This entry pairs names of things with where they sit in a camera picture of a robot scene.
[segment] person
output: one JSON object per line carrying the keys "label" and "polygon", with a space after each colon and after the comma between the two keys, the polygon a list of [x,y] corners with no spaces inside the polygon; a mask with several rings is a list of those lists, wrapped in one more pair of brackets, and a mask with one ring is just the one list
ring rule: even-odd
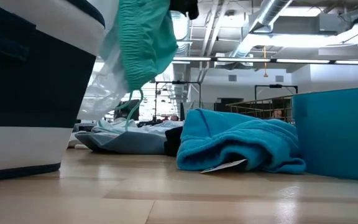
{"label": "person", "polygon": [[172,115],[171,121],[179,121],[179,117],[177,115]]}
{"label": "person", "polygon": [[283,116],[283,112],[281,110],[273,111],[273,118],[282,119],[283,118],[282,116]]}

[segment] white plastic bag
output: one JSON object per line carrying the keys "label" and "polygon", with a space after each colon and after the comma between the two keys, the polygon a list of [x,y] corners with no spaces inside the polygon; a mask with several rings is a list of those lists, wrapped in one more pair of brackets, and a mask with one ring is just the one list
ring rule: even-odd
{"label": "white plastic bag", "polygon": [[[115,2],[110,16],[114,20],[118,10],[118,1]],[[88,87],[78,113],[78,119],[99,120],[112,111],[127,93],[127,84],[124,78],[124,68],[121,63],[121,50],[119,47],[118,33],[112,28],[105,37],[101,46],[104,65],[100,71],[94,71],[89,80]]]}

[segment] teal towel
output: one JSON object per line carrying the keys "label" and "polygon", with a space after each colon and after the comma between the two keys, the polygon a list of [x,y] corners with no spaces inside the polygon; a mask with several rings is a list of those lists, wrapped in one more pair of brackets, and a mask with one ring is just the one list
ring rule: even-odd
{"label": "teal towel", "polygon": [[209,110],[188,112],[177,164],[183,170],[205,170],[247,159],[245,170],[301,174],[296,127],[277,119],[261,120]]}

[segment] blue panel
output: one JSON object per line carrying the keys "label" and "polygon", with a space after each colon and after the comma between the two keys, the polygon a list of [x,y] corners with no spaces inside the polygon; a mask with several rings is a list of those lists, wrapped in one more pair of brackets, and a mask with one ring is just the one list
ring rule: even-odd
{"label": "blue panel", "polygon": [[306,171],[358,180],[358,88],[293,97]]}

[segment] wooden floor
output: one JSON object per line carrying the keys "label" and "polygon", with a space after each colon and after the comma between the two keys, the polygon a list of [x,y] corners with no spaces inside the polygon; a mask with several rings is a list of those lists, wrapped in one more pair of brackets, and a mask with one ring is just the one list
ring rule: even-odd
{"label": "wooden floor", "polygon": [[356,223],[358,182],[199,174],[165,156],[67,150],[59,172],[0,181],[0,224]]}

